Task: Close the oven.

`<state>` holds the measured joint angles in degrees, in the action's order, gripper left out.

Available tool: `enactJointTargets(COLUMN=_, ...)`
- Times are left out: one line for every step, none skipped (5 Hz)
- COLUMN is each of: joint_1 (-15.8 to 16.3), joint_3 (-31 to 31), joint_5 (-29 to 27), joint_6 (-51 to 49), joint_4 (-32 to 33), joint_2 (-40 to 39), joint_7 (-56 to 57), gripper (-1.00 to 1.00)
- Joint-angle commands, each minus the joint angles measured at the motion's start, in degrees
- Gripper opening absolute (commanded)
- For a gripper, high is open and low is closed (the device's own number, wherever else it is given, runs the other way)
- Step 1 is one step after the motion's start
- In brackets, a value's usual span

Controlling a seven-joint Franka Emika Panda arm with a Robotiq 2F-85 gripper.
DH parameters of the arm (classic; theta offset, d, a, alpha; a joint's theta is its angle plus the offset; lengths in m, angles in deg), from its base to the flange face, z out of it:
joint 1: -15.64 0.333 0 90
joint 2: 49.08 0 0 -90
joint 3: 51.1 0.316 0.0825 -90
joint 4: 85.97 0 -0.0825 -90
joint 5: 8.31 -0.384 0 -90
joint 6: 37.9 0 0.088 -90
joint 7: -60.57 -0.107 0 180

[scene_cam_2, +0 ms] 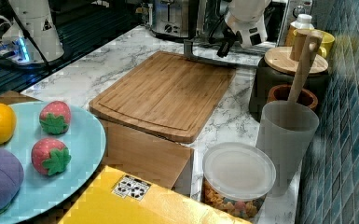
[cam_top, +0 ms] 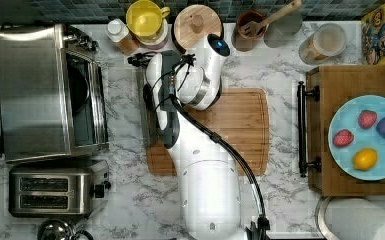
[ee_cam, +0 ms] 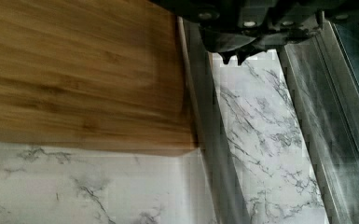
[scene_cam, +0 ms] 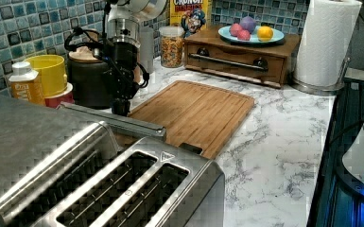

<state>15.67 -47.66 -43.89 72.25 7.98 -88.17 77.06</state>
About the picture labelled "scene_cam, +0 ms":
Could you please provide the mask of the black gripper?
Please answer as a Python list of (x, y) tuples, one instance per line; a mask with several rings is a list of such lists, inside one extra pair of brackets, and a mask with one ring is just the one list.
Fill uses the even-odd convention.
[(127, 116), (130, 112), (130, 102), (139, 89), (134, 81), (134, 69), (137, 66), (137, 47), (133, 44), (105, 41), (103, 45), (103, 61), (110, 70), (103, 76), (104, 85), (113, 100), (113, 114)]

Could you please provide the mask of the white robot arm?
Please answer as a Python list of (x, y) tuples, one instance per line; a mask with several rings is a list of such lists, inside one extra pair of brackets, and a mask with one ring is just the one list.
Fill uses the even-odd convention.
[(127, 116), (130, 100), (146, 88), (149, 72), (138, 61), (140, 23), (160, 16), (166, 0), (106, 0), (103, 18), (103, 61), (110, 70), (104, 74), (109, 86), (113, 114)]

